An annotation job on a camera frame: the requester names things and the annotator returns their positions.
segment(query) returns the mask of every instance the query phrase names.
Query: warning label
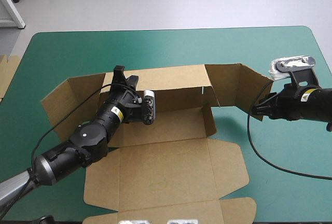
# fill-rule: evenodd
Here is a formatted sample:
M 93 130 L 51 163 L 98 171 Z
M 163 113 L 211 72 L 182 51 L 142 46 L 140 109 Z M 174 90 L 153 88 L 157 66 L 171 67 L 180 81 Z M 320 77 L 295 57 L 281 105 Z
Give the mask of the warning label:
M 312 88 L 307 90 L 301 97 L 301 102 L 307 102 L 309 99 L 310 94 L 315 91 L 317 88 Z
M 116 115 L 119 117 L 120 123 L 122 123 L 122 121 L 123 121 L 123 114 L 122 114 L 122 112 L 120 111 L 120 109 L 117 108 L 116 106 L 114 106 L 114 107 L 112 108 L 111 112 L 113 112 L 114 114 L 116 114 Z

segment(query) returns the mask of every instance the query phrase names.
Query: green tabletop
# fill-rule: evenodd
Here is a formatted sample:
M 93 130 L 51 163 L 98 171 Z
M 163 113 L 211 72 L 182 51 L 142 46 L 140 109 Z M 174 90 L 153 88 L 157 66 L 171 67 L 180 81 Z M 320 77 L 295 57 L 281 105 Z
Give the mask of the green tabletop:
M 56 32 L 36 34 L 0 105 L 0 180 L 30 166 L 30 153 L 50 127 L 40 100 L 67 77 L 126 69 L 202 63 L 243 63 L 268 75 L 275 58 L 307 54 L 316 59 L 322 87 L 332 76 L 310 29 L 259 27 L 240 29 Z M 280 91 L 286 80 L 276 83 Z M 246 114 L 236 107 L 213 108 L 218 133 L 213 138 L 242 148 L 250 176 L 248 186 L 229 198 L 253 197 L 256 221 L 331 221 L 332 182 L 289 175 L 264 164 L 246 137 Z M 252 121 L 257 149 L 274 163 L 311 174 L 332 175 L 331 134 L 313 121 Z M 40 152 L 56 145 L 51 133 Z M 41 187 L 19 201 L 7 220 L 54 215 L 57 220 L 83 220 L 110 213 L 83 202 L 85 170 L 52 187 Z

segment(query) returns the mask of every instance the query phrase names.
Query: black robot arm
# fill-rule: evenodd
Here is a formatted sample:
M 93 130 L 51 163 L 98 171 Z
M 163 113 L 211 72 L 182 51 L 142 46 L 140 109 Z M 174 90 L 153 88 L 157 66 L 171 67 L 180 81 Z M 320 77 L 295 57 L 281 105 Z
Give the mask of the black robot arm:
M 313 57 L 292 57 L 272 62 L 270 74 L 274 80 L 290 77 L 284 89 L 266 95 L 252 109 L 253 115 L 289 121 L 307 119 L 327 122 L 331 131 L 332 89 L 322 89 L 313 71 Z
M 41 185 L 54 185 L 80 167 L 97 162 L 108 153 L 110 139 L 121 123 L 152 124 L 156 116 L 152 91 L 136 92 L 138 76 L 126 78 L 124 67 L 116 66 L 111 89 L 95 118 L 79 125 L 69 139 L 39 155 L 31 169 L 0 184 L 0 211 Z

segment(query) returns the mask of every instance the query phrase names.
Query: cardboard box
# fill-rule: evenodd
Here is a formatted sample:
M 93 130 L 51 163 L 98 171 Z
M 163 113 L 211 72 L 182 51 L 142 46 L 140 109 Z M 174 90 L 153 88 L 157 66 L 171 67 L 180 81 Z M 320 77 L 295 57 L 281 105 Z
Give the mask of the cardboard box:
M 9 59 L 6 55 L 0 55 L 0 102 L 5 97 L 20 61 L 21 59 L 15 55 Z
M 122 124 L 109 146 L 119 147 L 87 169 L 84 200 L 113 209 L 84 223 L 117 224 L 147 219 L 198 219 L 200 223 L 252 223 L 253 199 L 219 198 L 249 182 L 240 147 L 208 138 L 216 132 L 211 106 L 248 111 L 269 79 L 242 64 L 191 65 L 126 71 L 140 77 L 137 90 L 154 90 L 153 125 Z M 51 124 L 58 122 L 91 92 L 112 80 L 113 73 L 69 78 L 42 100 Z M 66 140 L 93 118 L 107 96 L 103 90 L 58 128 Z

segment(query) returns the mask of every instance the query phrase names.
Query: cable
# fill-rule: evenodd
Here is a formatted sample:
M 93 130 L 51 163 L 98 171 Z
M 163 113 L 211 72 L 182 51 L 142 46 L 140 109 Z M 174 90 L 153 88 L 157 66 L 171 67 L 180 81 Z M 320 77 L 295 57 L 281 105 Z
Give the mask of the cable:
M 86 101 L 88 101 L 92 96 L 94 96 L 96 93 L 98 93 L 100 90 L 102 90 L 103 88 L 109 87 L 109 86 L 117 86 L 117 87 L 122 87 L 125 88 L 127 90 L 130 90 L 131 92 L 133 92 L 136 96 L 140 97 L 140 95 L 131 87 L 128 87 L 126 85 L 122 85 L 119 83 L 111 83 L 111 84 L 106 84 L 100 88 L 98 88 L 97 90 L 95 90 L 93 93 L 91 93 L 85 100 L 83 100 L 79 105 L 77 105 L 73 110 L 71 110 L 66 116 L 64 116 L 58 123 L 56 123 L 51 129 L 49 129 L 47 132 L 45 132 L 41 138 L 38 140 L 36 146 L 33 148 L 32 152 L 31 152 L 31 168 L 32 168 L 32 174 L 35 171 L 35 153 L 37 151 L 37 149 L 39 148 L 41 142 L 43 141 L 43 139 L 51 132 L 53 131 L 58 125 L 60 125 L 65 119 L 67 119 L 74 111 L 76 111 L 79 107 L 81 107 Z M 7 214 L 7 212 L 11 209 L 11 207 L 22 197 L 23 192 L 25 191 L 25 189 L 27 188 L 27 186 L 29 185 L 29 183 L 33 180 L 33 178 L 29 178 L 28 181 L 24 184 L 24 186 L 22 187 L 22 189 L 20 190 L 20 192 L 17 194 L 17 196 L 12 200 L 12 202 L 4 209 L 3 213 L 0 216 L 0 221 L 4 218 L 4 216 Z
M 253 107 L 255 105 L 255 103 L 258 101 L 258 99 L 260 98 L 260 96 L 263 94 L 264 90 L 273 83 L 272 81 L 269 81 L 268 83 L 266 83 L 262 89 L 260 90 L 260 92 L 258 93 L 258 95 L 256 96 L 256 98 L 254 99 L 254 101 L 252 102 L 249 112 L 248 112 L 248 117 L 247 117 L 247 133 L 248 133 L 248 139 L 250 142 L 250 145 L 252 147 L 252 149 L 254 150 L 255 154 L 262 159 L 265 163 L 267 163 L 268 165 L 274 167 L 277 170 L 286 172 L 286 173 L 290 173 L 290 174 L 294 174 L 294 175 L 298 175 L 298 176 L 304 176 L 304 177 L 311 177 L 311 178 L 316 178 L 316 179 L 323 179 L 323 180 L 332 180 L 332 177 L 329 176 L 318 176 L 318 175 L 311 175 L 311 174 L 306 174 L 306 173 L 301 173 L 301 172 L 296 172 L 296 171 L 291 171 L 282 167 L 279 167 L 275 164 L 273 164 L 272 162 L 270 162 L 269 160 L 267 160 L 266 158 L 264 158 L 256 149 L 255 145 L 253 144 L 253 141 L 251 139 L 251 135 L 250 135 L 250 116 L 253 110 Z

